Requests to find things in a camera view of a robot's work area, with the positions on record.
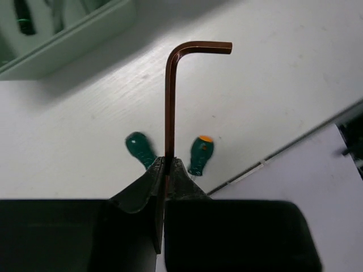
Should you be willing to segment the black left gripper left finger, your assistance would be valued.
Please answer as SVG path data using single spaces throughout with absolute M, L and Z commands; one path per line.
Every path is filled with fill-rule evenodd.
M 2 199 L 2 271 L 154 271 L 164 158 L 109 199 Z

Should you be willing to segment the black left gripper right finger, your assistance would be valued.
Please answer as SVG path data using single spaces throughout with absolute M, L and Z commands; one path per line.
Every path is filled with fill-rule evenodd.
M 309 225 L 292 202 L 211 199 L 180 159 L 164 214 L 167 271 L 321 271 Z

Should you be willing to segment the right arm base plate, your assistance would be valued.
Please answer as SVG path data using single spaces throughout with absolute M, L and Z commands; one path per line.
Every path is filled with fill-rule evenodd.
M 346 144 L 345 150 L 341 152 L 343 156 L 350 155 L 362 177 L 362 114 L 342 123 L 339 130 Z

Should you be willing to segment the large brown hex key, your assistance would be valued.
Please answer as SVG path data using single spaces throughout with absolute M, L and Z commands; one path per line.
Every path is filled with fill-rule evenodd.
M 178 45 L 170 53 L 165 72 L 165 134 L 164 156 L 166 161 L 165 186 L 170 184 L 172 160 L 175 157 L 175 105 L 176 105 L 176 72 L 182 57 L 192 53 L 230 54 L 233 43 L 222 41 L 189 41 Z

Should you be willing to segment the green plastic toolbox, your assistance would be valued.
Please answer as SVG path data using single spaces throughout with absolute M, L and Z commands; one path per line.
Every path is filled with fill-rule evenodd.
M 135 1 L 26 1 L 36 34 L 20 32 L 13 1 L 1 1 L 1 80 L 55 72 L 129 28 Z

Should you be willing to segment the black green precision screwdriver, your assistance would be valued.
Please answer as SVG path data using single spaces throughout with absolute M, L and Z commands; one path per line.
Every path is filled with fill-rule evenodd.
M 31 11 L 25 0 L 13 0 L 19 30 L 22 34 L 32 36 L 36 34 Z

